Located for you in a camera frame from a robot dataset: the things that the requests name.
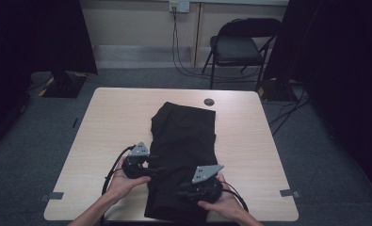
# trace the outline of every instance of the black curtain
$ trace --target black curtain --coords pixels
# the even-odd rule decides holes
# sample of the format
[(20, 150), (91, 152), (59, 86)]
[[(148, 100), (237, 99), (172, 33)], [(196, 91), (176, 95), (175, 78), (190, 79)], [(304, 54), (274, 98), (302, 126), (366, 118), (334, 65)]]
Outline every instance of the black curtain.
[(290, 0), (265, 79), (307, 85), (337, 140), (372, 182), (372, 1)]
[(0, 124), (34, 72), (97, 74), (78, 0), (0, 1)]

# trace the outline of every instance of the black pants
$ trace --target black pants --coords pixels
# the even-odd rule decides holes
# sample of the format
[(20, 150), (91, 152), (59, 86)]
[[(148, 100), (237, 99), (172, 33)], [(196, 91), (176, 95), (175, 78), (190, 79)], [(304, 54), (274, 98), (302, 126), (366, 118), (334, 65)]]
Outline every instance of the black pants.
[(181, 183), (191, 182), (197, 166), (216, 165), (216, 112), (165, 103), (152, 118), (149, 168), (166, 167), (148, 183), (146, 218), (203, 225), (207, 211), (195, 202), (178, 197)]

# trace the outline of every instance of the chair seat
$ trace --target chair seat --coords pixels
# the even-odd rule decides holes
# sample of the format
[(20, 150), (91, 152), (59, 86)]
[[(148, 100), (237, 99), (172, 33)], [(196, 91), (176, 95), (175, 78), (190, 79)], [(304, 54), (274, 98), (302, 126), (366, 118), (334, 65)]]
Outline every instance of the chair seat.
[[(211, 46), (214, 46), (216, 38), (211, 38)], [(216, 59), (219, 66), (253, 66), (264, 61), (253, 39), (227, 36), (218, 40)]]

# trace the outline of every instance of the forearm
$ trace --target forearm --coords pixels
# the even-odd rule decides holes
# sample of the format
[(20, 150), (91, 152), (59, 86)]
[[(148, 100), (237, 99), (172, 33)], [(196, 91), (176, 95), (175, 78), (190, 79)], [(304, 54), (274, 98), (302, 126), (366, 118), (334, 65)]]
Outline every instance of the forearm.
[(106, 210), (115, 203), (113, 197), (108, 194), (101, 196), (92, 206), (90, 206), (83, 214), (77, 217), (70, 226), (93, 226), (98, 219), (106, 212)]
[(263, 226), (261, 222), (255, 219), (250, 213), (245, 210), (240, 211), (234, 218), (240, 226)]

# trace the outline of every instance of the person's left hand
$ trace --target person's left hand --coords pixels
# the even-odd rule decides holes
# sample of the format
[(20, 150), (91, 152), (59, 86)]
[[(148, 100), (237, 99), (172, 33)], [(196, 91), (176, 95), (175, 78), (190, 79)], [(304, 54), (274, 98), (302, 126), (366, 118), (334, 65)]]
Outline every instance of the person's left hand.
[(106, 195), (112, 196), (115, 203), (125, 197), (133, 189), (133, 187), (151, 181), (151, 177), (149, 176), (143, 176), (137, 179), (128, 178), (121, 169), (121, 164), (123, 164), (125, 158), (126, 157), (122, 157), (119, 160), (108, 190), (106, 191)]

